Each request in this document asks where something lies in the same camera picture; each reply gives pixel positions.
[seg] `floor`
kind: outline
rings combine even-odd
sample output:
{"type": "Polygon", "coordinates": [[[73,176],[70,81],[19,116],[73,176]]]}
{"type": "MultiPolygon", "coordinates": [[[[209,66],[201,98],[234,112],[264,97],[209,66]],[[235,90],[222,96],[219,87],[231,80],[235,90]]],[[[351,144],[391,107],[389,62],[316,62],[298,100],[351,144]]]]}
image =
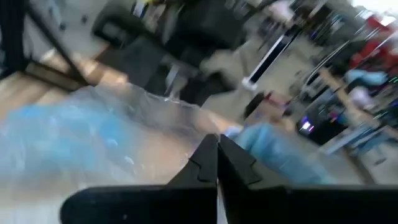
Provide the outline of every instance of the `floor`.
{"type": "MultiPolygon", "coordinates": [[[[65,32],[57,30],[52,19],[46,13],[44,4],[38,3],[38,8],[43,12],[45,21],[55,31],[57,37],[61,40],[64,46],[70,52],[79,52],[86,57],[94,57],[106,47],[106,44],[99,39],[90,35],[90,28],[93,24],[93,19],[100,12],[103,6],[108,2],[107,0],[68,0],[71,6],[70,10],[66,12],[65,18],[68,27],[65,32]],[[79,18],[85,12],[89,21],[86,25],[80,24],[79,18]]],[[[130,0],[122,0],[123,4],[129,5],[130,0]]],[[[27,33],[34,43],[34,55],[40,57],[46,51],[51,49],[51,46],[46,44],[40,34],[36,31],[30,21],[27,21],[27,33]]],[[[248,70],[253,70],[256,64],[260,61],[265,49],[257,51],[259,40],[253,39],[252,42],[246,44],[239,52],[243,53],[247,63],[248,70]]],[[[289,54],[283,54],[278,61],[271,66],[271,68],[259,80],[258,91],[274,90],[282,94],[289,94],[289,85],[294,82],[294,74],[300,70],[308,71],[311,65],[306,62],[306,58],[311,55],[319,53],[320,49],[316,49],[306,40],[296,40],[289,54]]],[[[240,82],[245,72],[240,67],[241,55],[231,52],[219,52],[214,55],[211,60],[202,64],[204,70],[222,70],[230,75],[230,79],[234,82],[240,82]]],[[[228,119],[240,122],[244,107],[252,99],[253,93],[243,88],[238,88],[236,91],[228,94],[221,94],[212,96],[203,107],[212,110],[228,119]]],[[[330,157],[325,157],[317,154],[317,147],[307,141],[300,141],[298,144],[304,148],[312,159],[321,160],[328,170],[333,174],[338,183],[341,184],[360,184],[360,180],[354,173],[353,169],[344,162],[339,154],[330,157]]],[[[388,157],[387,161],[381,165],[373,165],[373,157],[366,154],[362,160],[373,174],[374,178],[379,184],[398,184],[398,151],[389,147],[382,147],[383,152],[388,157]]]]}

